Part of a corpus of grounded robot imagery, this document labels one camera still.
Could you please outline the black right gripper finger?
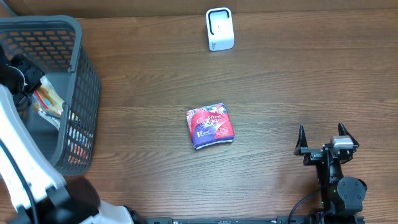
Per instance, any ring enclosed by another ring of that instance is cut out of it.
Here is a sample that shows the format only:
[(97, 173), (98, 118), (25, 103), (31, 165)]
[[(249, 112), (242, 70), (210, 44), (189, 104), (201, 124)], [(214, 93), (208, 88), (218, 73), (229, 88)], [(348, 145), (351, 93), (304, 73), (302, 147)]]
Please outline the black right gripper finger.
[(296, 148), (297, 149), (307, 149), (308, 148), (307, 138), (305, 135), (304, 126), (302, 124), (299, 127), (299, 134), (298, 134), (298, 141), (296, 144)]
[(355, 140), (355, 138), (348, 132), (348, 130), (345, 128), (345, 126), (342, 122), (340, 122), (338, 124), (338, 133), (340, 136), (349, 136), (351, 138), (354, 146), (359, 145), (359, 142), (357, 142), (357, 140)]

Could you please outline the yellow wet wipes pack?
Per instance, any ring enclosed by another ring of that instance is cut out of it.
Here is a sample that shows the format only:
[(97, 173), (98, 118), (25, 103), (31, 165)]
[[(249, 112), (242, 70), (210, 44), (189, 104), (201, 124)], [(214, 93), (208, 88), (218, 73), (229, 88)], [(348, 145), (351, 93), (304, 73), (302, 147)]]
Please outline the yellow wet wipes pack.
[(46, 76), (40, 78), (40, 83), (41, 86), (32, 95), (34, 111), (59, 130), (64, 100), (59, 97)]

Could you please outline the red purple pad pack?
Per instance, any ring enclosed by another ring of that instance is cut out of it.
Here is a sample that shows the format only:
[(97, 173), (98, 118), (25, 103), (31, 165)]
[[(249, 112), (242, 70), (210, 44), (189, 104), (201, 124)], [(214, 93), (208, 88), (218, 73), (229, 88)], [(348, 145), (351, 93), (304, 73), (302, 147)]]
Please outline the red purple pad pack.
[(235, 133), (224, 103), (188, 110), (186, 119), (195, 150), (233, 142)]

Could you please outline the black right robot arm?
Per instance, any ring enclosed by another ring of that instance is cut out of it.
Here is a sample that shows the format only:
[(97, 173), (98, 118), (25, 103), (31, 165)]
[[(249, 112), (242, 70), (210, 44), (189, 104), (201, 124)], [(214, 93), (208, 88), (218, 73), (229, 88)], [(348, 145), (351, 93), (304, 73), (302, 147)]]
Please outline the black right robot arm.
[(363, 200), (368, 186), (355, 177), (345, 177), (341, 166), (353, 159), (359, 143), (343, 123), (338, 124), (338, 135), (320, 149), (308, 147), (304, 126), (300, 125), (294, 154), (303, 156), (305, 166), (315, 166), (319, 189), (301, 199), (290, 211), (287, 223), (291, 223), (295, 210), (316, 194), (321, 196), (322, 208), (313, 209), (303, 218), (303, 223), (365, 224), (358, 213), (363, 210)]

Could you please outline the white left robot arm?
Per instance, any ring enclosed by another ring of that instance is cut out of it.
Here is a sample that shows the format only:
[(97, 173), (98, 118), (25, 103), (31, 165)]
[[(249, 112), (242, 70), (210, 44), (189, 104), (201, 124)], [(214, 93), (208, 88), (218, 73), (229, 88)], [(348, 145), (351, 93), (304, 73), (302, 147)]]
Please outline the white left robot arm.
[(1, 53), (1, 177), (17, 215), (10, 223), (133, 223), (131, 212), (100, 200), (85, 178), (66, 183), (46, 160), (13, 99), (25, 98), (24, 73)]

